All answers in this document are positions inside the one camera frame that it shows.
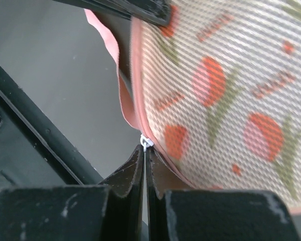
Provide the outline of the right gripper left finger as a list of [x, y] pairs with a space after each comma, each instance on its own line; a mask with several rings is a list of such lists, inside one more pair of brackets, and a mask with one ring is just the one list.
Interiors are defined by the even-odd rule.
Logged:
[[97, 185], [0, 191], [0, 240], [140, 240], [141, 145]]

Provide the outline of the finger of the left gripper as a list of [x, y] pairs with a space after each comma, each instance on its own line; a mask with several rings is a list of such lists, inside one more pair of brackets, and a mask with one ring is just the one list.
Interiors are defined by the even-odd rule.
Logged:
[[135, 17], [157, 26], [169, 24], [172, 7], [163, 0], [56, 0], [59, 3], [105, 13], [122, 19]]

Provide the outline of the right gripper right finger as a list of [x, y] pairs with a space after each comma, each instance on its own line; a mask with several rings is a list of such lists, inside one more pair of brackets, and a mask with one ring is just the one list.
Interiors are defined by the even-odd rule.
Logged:
[[153, 148], [145, 153], [150, 240], [300, 240], [270, 191], [193, 189]]

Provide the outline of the floral mesh laundry bag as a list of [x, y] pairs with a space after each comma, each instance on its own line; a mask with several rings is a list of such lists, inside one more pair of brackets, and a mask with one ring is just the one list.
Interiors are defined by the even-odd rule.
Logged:
[[124, 119], [196, 188], [270, 190], [301, 213], [301, 1], [170, 1], [131, 20]]

